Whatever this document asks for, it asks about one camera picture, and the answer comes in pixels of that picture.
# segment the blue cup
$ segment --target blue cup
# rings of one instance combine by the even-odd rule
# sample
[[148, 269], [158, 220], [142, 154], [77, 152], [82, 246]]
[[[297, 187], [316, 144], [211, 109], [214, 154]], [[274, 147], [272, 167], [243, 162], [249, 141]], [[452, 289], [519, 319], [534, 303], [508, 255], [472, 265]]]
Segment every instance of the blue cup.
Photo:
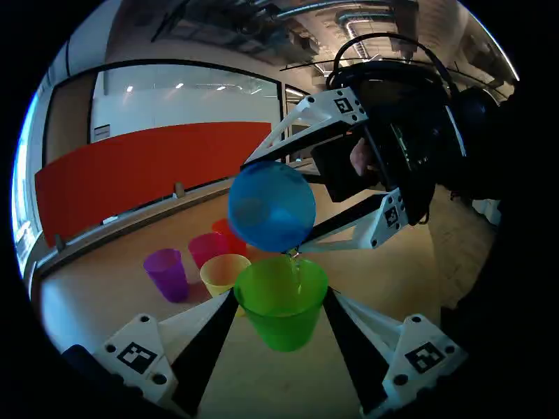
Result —
[[288, 251], [301, 244], [316, 213], [305, 178], [276, 161], [248, 166], [229, 191], [228, 218], [235, 234], [264, 251]]

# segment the glass window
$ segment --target glass window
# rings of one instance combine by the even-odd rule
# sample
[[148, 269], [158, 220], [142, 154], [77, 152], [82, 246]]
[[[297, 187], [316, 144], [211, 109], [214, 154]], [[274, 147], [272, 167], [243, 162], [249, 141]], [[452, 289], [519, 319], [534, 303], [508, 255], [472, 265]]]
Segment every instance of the glass window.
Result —
[[277, 83], [233, 71], [177, 64], [100, 72], [92, 142], [108, 136], [199, 122], [280, 121]]
[[[287, 108], [287, 115], [295, 109], [295, 107], [303, 100], [305, 96], [309, 94], [306, 91], [296, 89], [295, 87], [289, 86], [286, 84], [285, 86], [285, 101], [286, 101], [286, 108]], [[307, 122], [304, 122], [301, 119], [297, 119], [290, 127], [287, 129], [287, 136], [290, 137], [295, 135], [302, 130], [308, 128], [310, 125]], [[313, 147], [309, 147], [308, 149], [299, 150], [295, 153], [289, 155], [289, 161], [302, 161], [304, 159], [310, 159], [310, 151]]]
[[31, 227], [32, 210], [28, 206], [30, 203], [26, 199], [26, 195], [28, 192], [27, 146], [29, 144], [29, 130], [31, 128], [31, 121], [35, 112], [37, 99], [37, 94], [35, 94], [23, 122], [20, 140], [17, 144], [12, 176], [12, 230], [17, 260], [20, 264], [20, 271], [22, 274], [27, 256], [36, 240], [36, 233]]

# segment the ceiling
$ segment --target ceiling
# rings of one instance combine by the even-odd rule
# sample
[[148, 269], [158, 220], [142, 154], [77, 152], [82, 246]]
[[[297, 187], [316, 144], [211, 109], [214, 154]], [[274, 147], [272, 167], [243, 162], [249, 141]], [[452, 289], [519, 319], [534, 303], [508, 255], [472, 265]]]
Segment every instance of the ceiling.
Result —
[[[463, 86], [482, 85], [474, 79], [491, 83], [500, 91], [500, 100], [513, 91], [516, 77], [506, 57], [456, 0], [338, 1], [337, 7], [293, 11], [315, 3], [124, 0], [111, 37], [118, 34], [119, 27], [126, 27], [127, 31], [144, 31], [155, 45], [165, 40], [213, 44], [282, 68], [330, 60], [354, 36], [395, 32], [429, 47], [448, 68], [459, 72], [454, 75]], [[291, 15], [285, 17], [288, 10]], [[428, 62], [422, 51], [388, 38], [357, 44], [344, 58], [355, 59], [348, 63], [381, 58]], [[331, 70], [331, 64], [313, 65], [312, 69], [319, 78]]]

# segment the water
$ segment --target water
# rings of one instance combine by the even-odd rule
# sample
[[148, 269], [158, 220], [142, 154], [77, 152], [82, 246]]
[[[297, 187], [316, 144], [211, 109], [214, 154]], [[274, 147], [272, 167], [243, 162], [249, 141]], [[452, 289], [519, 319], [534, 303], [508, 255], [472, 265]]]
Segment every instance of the water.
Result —
[[297, 285], [297, 294], [301, 294], [301, 276], [300, 276], [300, 263], [298, 256], [300, 255], [299, 252], [296, 252], [294, 255], [291, 253], [286, 253], [286, 257], [289, 258], [289, 264], [291, 265], [291, 273], [292, 279], [295, 281]]

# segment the yellow cup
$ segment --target yellow cup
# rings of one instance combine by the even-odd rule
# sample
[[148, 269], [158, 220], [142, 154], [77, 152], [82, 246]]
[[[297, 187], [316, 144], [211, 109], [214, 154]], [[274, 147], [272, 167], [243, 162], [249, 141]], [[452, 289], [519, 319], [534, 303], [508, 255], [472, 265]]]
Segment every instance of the yellow cup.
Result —
[[[239, 274], [250, 266], [250, 260], [241, 255], [226, 254], [208, 260], [200, 269], [200, 278], [212, 297], [217, 297], [235, 285]], [[245, 311], [239, 307], [236, 316]]]

